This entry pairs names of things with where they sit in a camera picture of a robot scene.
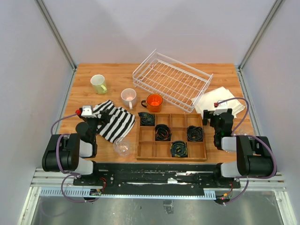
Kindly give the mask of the pink white mug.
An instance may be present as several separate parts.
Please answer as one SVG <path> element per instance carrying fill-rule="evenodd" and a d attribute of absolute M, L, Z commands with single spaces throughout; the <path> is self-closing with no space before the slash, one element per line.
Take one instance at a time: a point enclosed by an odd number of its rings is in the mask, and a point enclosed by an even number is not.
<path fill-rule="evenodd" d="M 132 88 L 127 88 L 124 89 L 121 92 L 121 99 L 123 101 L 123 104 L 129 108 L 130 110 L 132 110 L 136 104 L 137 104 L 137 93 L 134 89 Z"/>

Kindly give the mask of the yellow-green mug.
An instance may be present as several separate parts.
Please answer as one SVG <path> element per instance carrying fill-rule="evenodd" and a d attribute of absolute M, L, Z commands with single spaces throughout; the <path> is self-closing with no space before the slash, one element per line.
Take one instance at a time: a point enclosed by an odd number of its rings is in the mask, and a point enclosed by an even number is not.
<path fill-rule="evenodd" d="M 106 94 L 107 93 L 107 86 L 105 82 L 105 77 L 103 75 L 94 75 L 90 79 L 90 83 L 93 86 L 94 90 L 97 94 Z"/>

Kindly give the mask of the orange enamel mug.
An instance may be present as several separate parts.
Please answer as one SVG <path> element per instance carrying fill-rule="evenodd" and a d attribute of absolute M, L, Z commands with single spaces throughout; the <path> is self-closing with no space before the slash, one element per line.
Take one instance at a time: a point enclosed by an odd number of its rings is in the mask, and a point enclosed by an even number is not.
<path fill-rule="evenodd" d="M 146 100 L 141 101 L 141 105 L 151 113 L 159 113 L 162 110 L 163 98 L 159 94 L 150 94 Z"/>

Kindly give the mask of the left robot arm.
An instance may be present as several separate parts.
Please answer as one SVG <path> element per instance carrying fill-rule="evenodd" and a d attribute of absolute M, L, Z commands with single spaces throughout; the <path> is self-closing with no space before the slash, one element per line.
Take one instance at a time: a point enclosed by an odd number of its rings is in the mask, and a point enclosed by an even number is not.
<path fill-rule="evenodd" d="M 107 110 L 95 111 L 88 105 L 54 124 L 74 116 L 82 119 L 76 125 L 75 133 L 54 134 L 54 126 L 51 127 L 51 137 L 42 157 L 42 168 L 45 172 L 61 172 L 77 178 L 84 176 L 84 180 L 94 186 L 100 181 L 100 173 L 94 170 L 95 162 L 88 158 L 97 154 L 98 126 L 109 124 L 111 115 Z"/>

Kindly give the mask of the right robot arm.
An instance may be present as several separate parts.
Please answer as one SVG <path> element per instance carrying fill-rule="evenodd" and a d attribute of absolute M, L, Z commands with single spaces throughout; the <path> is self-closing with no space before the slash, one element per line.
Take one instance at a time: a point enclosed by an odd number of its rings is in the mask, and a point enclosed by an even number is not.
<path fill-rule="evenodd" d="M 218 150 L 235 152 L 236 160 L 218 163 L 212 176 L 213 184 L 219 188 L 229 182 L 229 178 L 268 179 L 275 176 L 277 163 L 265 136 L 233 135 L 232 109 L 203 111 L 203 125 L 214 128 L 214 145 Z"/>

